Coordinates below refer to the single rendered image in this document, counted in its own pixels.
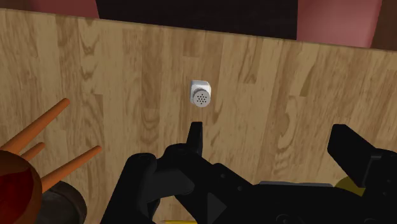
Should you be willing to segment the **brown holder with orange sticks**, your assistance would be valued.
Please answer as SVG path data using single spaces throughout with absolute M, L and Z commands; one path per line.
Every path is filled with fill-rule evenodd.
M 95 146 L 43 177 L 29 160 L 45 147 L 45 143 L 40 142 L 19 154 L 69 103 L 69 99 L 63 98 L 0 146 L 0 224 L 34 224 L 42 194 L 102 150 Z

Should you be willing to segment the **dark grey round object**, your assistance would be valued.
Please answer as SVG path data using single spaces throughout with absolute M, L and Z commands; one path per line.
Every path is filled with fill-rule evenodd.
M 59 181 L 42 194 L 41 208 L 34 224 L 84 224 L 87 205 L 81 193 Z

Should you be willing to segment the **dark yellow round object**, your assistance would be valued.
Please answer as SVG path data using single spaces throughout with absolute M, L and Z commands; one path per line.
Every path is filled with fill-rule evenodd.
M 358 187 L 349 176 L 346 176 L 346 177 L 342 178 L 335 185 L 335 187 L 347 190 L 347 191 L 352 192 L 352 193 L 354 193 L 356 195 L 359 195 L 360 197 L 365 192 L 365 188 Z

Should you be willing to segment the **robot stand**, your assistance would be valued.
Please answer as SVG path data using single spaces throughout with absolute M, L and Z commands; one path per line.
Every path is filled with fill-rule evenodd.
M 298 0 L 95 0 L 101 19 L 296 39 Z

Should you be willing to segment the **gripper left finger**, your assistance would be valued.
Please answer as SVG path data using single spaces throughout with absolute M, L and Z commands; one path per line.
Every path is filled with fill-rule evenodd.
M 252 184 L 202 156 L 203 124 L 192 122 L 185 143 L 130 156 L 100 224 L 155 224 L 162 198 L 175 197 L 198 224 L 222 224 L 219 216 L 237 205 Z

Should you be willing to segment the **white salt shaker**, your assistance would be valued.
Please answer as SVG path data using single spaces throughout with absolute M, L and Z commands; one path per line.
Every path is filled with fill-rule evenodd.
M 209 82 L 192 80 L 190 85 L 190 102 L 198 107 L 206 107 L 211 101 L 211 86 Z

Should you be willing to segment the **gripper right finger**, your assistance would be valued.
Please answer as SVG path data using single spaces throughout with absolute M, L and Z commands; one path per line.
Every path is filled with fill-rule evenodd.
M 349 207 L 354 224 L 397 224 L 397 152 L 376 148 L 345 124 L 334 124 L 328 153 L 364 189 Z

